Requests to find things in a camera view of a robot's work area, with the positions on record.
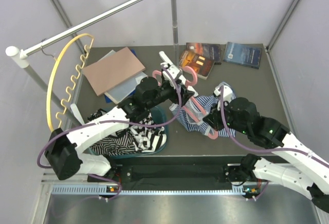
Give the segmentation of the blue white striped tank top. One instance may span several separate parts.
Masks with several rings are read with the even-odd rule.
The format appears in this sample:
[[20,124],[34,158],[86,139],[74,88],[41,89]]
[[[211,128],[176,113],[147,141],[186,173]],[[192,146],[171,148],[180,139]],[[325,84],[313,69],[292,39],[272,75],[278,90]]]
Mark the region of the blue white striped tank top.
[[210,113],[211,109],[217,107],[219,101],[219,97],[215,95],[191,97],[181,110],[178,110],[177,104],[172,104],[169,110],[173,115],[177,115],[176,120],[187,131],[200,132],[214,140],[217,137],[229,137],[224,128],[216,131],[203,121],[203,118]]

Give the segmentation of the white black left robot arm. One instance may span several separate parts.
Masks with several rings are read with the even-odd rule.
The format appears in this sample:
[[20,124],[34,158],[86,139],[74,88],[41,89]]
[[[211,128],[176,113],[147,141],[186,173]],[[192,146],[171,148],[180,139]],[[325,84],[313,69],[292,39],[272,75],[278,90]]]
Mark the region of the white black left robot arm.
[[101,117],[70,130],[53,130],[44,156],[59,180],[75,174],[94,174],[111,181],[116,177],[116,168],[105,156],[86,154],[85,150],[105,137],[139,123],[148,116],[150,109],[166,100],[183,106],[194,94],[181,80],[173,86],[169,80],[158,84],[153,77],[143,78],[133,95]]

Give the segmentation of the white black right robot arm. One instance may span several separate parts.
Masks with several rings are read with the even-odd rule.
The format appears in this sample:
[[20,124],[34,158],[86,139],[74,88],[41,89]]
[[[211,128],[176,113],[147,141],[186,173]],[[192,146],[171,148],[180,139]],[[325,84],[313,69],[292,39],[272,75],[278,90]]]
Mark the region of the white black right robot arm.
[[305,146],[282,123],[264,117],[246,98],[219,101],[203,118],[215,130],[232,129],[247,136],[259,150],[250,150],[240,175],[272,181],[294,190],[328,212],[328,162]]

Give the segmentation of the pink plastic hanger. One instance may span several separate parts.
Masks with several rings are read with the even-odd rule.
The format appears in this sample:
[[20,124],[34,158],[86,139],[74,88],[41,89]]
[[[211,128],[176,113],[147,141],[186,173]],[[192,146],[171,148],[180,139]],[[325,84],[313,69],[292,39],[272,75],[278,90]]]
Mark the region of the pink plastic hanger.
[[193,77],[192,81],[184,79],[182,83],[187,90],[194,92],[194,96],[192,96],[181,108],[180,114],[182,113],[182,115],[179,115],[179,117],[181,117],[181,124],[186,124],[186,130],[189,132],[193,131],[192,128],[196,128],[204,136],[207,136],[210,139],[216,139],[218,137],[218,132],[203,121],[203,117],[205,117],[208,112],[195,98],[197,92],[193,86],[197,84],[197,74],[189,66],[185,66],[182,69],[186,70]]

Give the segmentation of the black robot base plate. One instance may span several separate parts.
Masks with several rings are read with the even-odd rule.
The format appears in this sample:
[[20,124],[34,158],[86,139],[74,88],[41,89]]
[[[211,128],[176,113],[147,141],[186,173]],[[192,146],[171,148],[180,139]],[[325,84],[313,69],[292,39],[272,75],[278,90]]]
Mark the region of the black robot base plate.
[[213,179],[216,182],[254,181],[239,167],[242,156],[144,156],[114,159],[105,177],[130,183],[144,179]]

